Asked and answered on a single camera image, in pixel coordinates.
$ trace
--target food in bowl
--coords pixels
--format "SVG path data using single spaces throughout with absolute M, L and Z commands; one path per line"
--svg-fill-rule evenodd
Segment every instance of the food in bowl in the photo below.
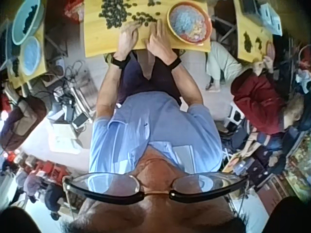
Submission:
M 189 5 L 175 7 L 170 14 L 170 24 L 179 37 L 190 42 L 203 40 L 207 33 L 204 15 Z
M 28 32 L 28 29 L 31 25 L 31 23 L 33 22 L 33 19 L 34 19 L 34 16 L 35 16 L 35 12 L 38 8 L 38 5 L 35 5 L 35 6 L 32 6 L 31 7 L 31 12 L 29 12 L 28 14 L 28 17 L 26 18 L 26 21 L 25 21 L 25 26 L 24 26 L 24 29 L 23 29 L 23 33 L 26 34 Z

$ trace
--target wooden board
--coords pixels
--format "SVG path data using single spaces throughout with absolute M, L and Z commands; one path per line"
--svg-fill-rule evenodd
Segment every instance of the wooden board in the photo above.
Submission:
M 240 0 L 233 1 L 238 27 L 238 58 L 248 62 L 261 61 L 263 56 L 266 55 L 267 42 L 273 42 L 273 36 L 263 25 L 256 24 L 242 14 Z M 249 35 L 253 45 L 251 52 L 247 52 L 244 48 L 245 32 Z M 257 38 L 261 40 L 261 49 L 259 49 L 259 43 L 256 43 Z
M 18 11 L 22 2 L 23 1 L 18 0 L 18 1 L 14 1 L 14 4 L 12 4 L 10 1 L 7 0 L 6 2 L 1 3 L 1 7 L 3 7 L 1 9 L 1 13 L 2 13 L 1 21 L 8 18 L 11 22 L 13 22 L 15 14 Z M 46 8 L 47 0 L 42 0 L 41 2 L 44 4 L 44 7 Z M 39 66 L 34 72 L 34 74 L 32 74 L 31 76 L 27 76 L 22 72 L 21 65 L 19 65 L 18 67 L 19 77 L 15 77 L 15 74 L 12 71 L 12 66 L 8 66 L 8 78 L 9 78 L 9 81 L 12 82 L 14 88 L 18 88 L 22 86 L 24 83 L 28 82 L 29 80 L 47 72 L 45 55 L 44 55 L 44 16 L 43 16 L 40 27 L 34 34 L 34 37 L 37 38 L 41 46 L 41 60 L 40 60 Z M 24 58 L 21 55 L 18 57 L 18 59 L 19 59 L 20 64 L 24 60 Z
M 131 12 L 133 15 L 136 12 L 146 12 L 152 15 L 154 18 L 162 19 L 167 23 L 168 10 L 180 0 L 160 0 L 161 5 L 147 6 L 148 0 L 130 0 L 124 1 L 131 4 L 133 2 L 138 5 L 132 6 L 127 9 L 127 12 Z M 103 17 L 99 17 L 99 13 L 102 11 L 102 0 L 85 0 L 85 15 L 84 15 L 84 45 L 86 57 L 95 56 L 98 54 L 105 54 L 115 52 L 118 46 L 120 30 L 117 28 L 107 29 L 106 20 Z M 195 2 L 202 9 L 207 12 L 207 4 L 202 2 Z M 127 17 L 127 21 L 132 21 L 132 16 Z M 145 45 L 142 39 L 148 38 L 149 27 L 142 26 L 139 29 L 139 38 L 135 50 L 145 49 Z M 207 40 L 203 45 L 188 45 L 178 40 L 171 32 L 169 32 L 172 48 L 184 49 L 184 50 L 198 50 L 202 52 L 210 52 L 210 40 Z

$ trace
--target chair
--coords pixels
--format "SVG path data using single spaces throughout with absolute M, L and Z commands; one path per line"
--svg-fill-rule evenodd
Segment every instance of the chair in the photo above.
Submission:
M 244 113 L 237 107 L 237 105 L 234 102 L 231 102 L 230 105 L 231 105 L 231 112 L 230 112 L 229 117 L 227 117 L 227 119 L 225 120 L 225 127 L 227 127 L 230 122 L 236 125 L 239 125 L 242 122 L 242 120 L 245 118 Z M 236 114 L 240 115 L 239 120 L 236 120 L 236 117 L 235 117 Z

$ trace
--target floor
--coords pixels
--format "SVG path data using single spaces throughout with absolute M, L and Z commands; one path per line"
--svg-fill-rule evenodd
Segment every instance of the floor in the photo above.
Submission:
M 85 57 L 83 24 L 68 24 L 64 26 L 60 33 L 62 36 L 67 36 L 69 56 L 68 58 L 65 58 L 66 66 L 73 65 L 77 60 L 82 61 L 83 66 L 78 74 L 78 79 L 89 76 L 98 90 L 104 79 L 108 65 L 104 61 L 102 55 L 91 58 Z M 208 93 L 205 90 L 205 87 L 210 80 L 210 77 L 205 72 L 205 54 L 197 51 L 187 51 L 181 56 L 181 60 L 183 65 L 197 82 L 204 98 L 204 104 L 210 109 L 213 118 L 215 120 L 223 120 L 227 117 L 230 111 L 229 104 L 233 98 L 230 94 L 229 87 L 226 86 L 222 88 L 220 93 Z M 183 103 L 181 109 L 186 111 L 187 108 L 187 105 Z M 39 159 L 51 160 L 78 170 L 87 171 L 92 125 L 88 125 L 86 130 L 79 136 L 83 149 L 78 154 L 52 152 L 49 146 L 52 140 L 49 138 L 48 130 L 49 122 L 47 120 L 42 121 L 23 143 L 22 149 L 27 154 L 34 155 Z

